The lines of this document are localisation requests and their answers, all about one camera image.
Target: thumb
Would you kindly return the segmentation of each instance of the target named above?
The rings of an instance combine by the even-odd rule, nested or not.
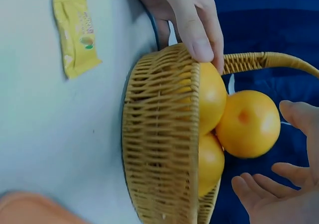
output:
[[[319,182],[319,108],[307,103],[282,101],[280,111],[283,117],[307,136],[307,153],[313,182]]]
[[[304,102],[281,101],[280,112],[284,119],[308,136],[319,131],[319,108]]]
[[[198,62],[211,62],[214,53],[194,0],[167,0],[174,11],[177,29],[189,53]]]

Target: blue cloth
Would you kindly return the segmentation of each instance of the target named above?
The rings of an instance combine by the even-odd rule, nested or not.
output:
[[[225,54],[274,51],[302,58],[319,68],[318,0],[215,0],[225,39]],[[226,86],[230,75],[223,77]],[[235,91],[257,90],[276,105],[281,100],[319,106],[319,81],[301,71],[274,68],[234,75]],[[231,188],[231,179],[243,172],[261,173],[292,186],[275,175],[275,162],[308,166],[306,137],[282,124],[275,146],[262,157],[237,159],[226,154],[225,171],[211,224],[248,224],[249,218]]]

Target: woven rattan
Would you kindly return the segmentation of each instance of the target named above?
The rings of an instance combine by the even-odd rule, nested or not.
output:
[[[319,70],[286,54],[230,54],[224,60],[224,74],[290,67],[319,78]],[[214,210],[220,182],[198,198],[199,71],[180,43],[144,56],[130,75],[123,162],[133,205],[145,224],[208,224]]]

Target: fingernail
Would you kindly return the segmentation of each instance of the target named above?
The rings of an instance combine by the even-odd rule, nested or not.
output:
[[[292,105],[292,104],[293,104],[293,102],[288,101],[288,100],[283,100],[283,101],[281,101],[281,102],[285,102],[287,105]]]
[[[214,53],[207,39],[199,39],[193,42],[195,59],[199,62],[211,62],[214,59]]]

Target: orange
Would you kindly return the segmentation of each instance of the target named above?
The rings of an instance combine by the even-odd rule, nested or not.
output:
[[[224,149],[239,158],[255,158],[268,152],[280,133],[275,103],[258,91],[240,91],[227,98],[216,134]]]
[[[190,72],[180,75],[184,77],[179,84],[185,87],[178,89],[177,93],[191,91]],[[217,69],[211,63],[200,64],[199,75],[199,134],[204,135],[212,131],[220,121],[226,106],[227,91],[225,84]],[[190,99],[182,99],[181,103],[190,103]]]
[[[203,197],[218,183],[224,170],[224,151],[211,133],[199,138],[198,146],[198,196]]]

